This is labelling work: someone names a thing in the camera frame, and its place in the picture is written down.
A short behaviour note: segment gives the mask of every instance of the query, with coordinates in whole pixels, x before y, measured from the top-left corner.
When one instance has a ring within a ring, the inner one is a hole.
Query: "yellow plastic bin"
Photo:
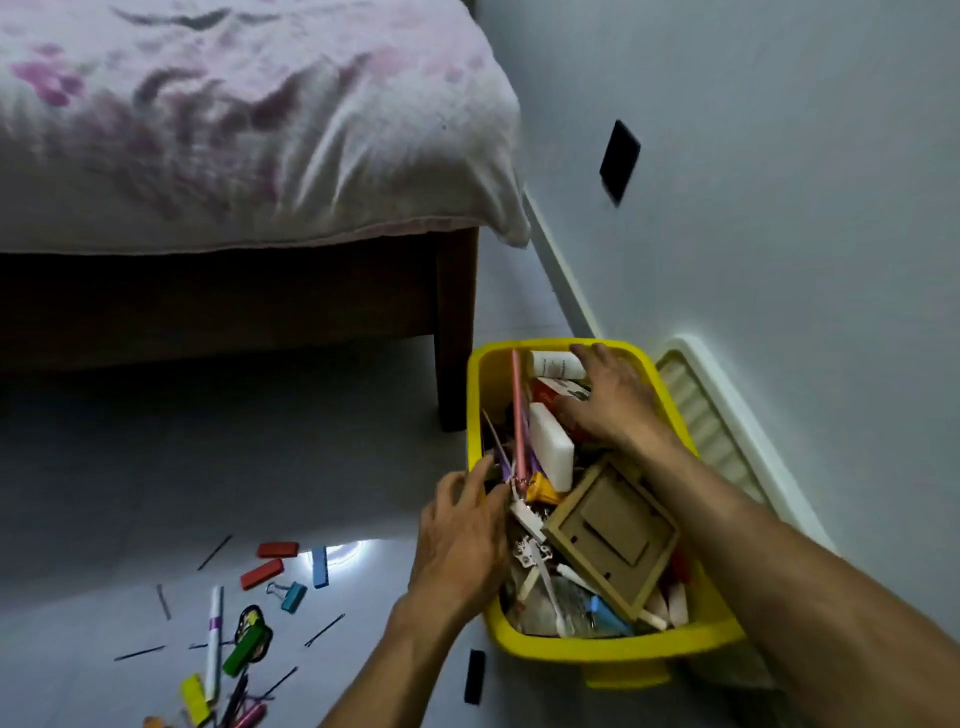
[[[531,339],[488,344],[470,357],[467,374],[467,457],[469,466],[483,456],[480,409],[500,413],[513,398],[511,350],[560,352],[570,344],[594,344],[600,339]],[[654,387],[659,411],[684,444],[696,454],[686,425],[670,399],[650,358],[622,341],[603,341],[618,356],[629,360]],[[636,690],[668,682],[668,658],[716,649],[744,638],[743,630],[723,598],[710,583],[703,567],[690,556],[692,581],[687,585],[690,624],[654,635],[609,640],[562,640],[529,637],[517,632],[495,599],[484,612],[493,640],[512,655],[527,660],[580,665],[587,684],[603,690]]]

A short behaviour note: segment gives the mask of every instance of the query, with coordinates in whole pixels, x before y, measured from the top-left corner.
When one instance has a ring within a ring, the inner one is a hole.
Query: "person's left hand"
[[[434,615],[445,614],[457,628],[496,596],[509,567],[505,519],[510,489],[500,483],[483,497],[492,462],[488,455],[469,475],[445,475],[437,484],[436,499],[420,514],[407,594],[424,599]],[[454,500],[461,483],[463,491]]]

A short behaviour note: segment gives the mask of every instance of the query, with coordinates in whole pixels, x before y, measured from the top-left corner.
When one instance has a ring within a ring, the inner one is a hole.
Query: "forearm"
[[[946,725],[960,715],[948,686],[960,676],[960,648],[932,622],[779,521],[674,438],[637,430],[626,449],[812,717]]]
[[[459,629],[406,595],[383,638],[321,728],[416,728]]]

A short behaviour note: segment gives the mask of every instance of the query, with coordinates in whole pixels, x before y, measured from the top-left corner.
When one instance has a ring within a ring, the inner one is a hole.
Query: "yellow bin rim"
[[[472,468],[483,456],[480,422],[480,366],[485,356],[493,352],[510,349],[559,352],[567,351],[570,344],[603,343],[613,350],[625,352],[638,365],[641,373],[653,385],[663,414],[680,437],[684,445],[694,454],[693,445],[686,424],[670,398],[666,386],[653,361],[637,347],[622,341],[605,339],[527,339],[523,341],[502,341],[488,344],[477,349],[470,356],[467,373],[467,459]],[[644,660],[662,660],[671,657],[683,657],[697,652],[716,649],[725,644],[744,638],[743,630],[733,617],[730,609],[716,593],[699,563],[691,565],[694,570],[694,583],[699,591],[712,592],[714,614],[709,620],[692,620],[685,627],[669,629],[652,635],[627,637],[608,640],[579,640],[545,637],[531,637],[517,632],[507,621],[500,609],[499,599],[494,599],[484,611],[484,621],[491,638],[504,651],[527,660],[540,660],[553,663],[574,665],[608,665],[611,663],[634,663]]]

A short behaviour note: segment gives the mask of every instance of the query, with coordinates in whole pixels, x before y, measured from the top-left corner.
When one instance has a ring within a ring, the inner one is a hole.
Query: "person's left arm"
[[[485,457],[469,475],[451,473],[420,514],[407,593],[383,638],[321,728],[416,728],[454,640],[496,596],[507,573],[506,485],[486,499]],[[459,500],[454,491],[463,484]]]

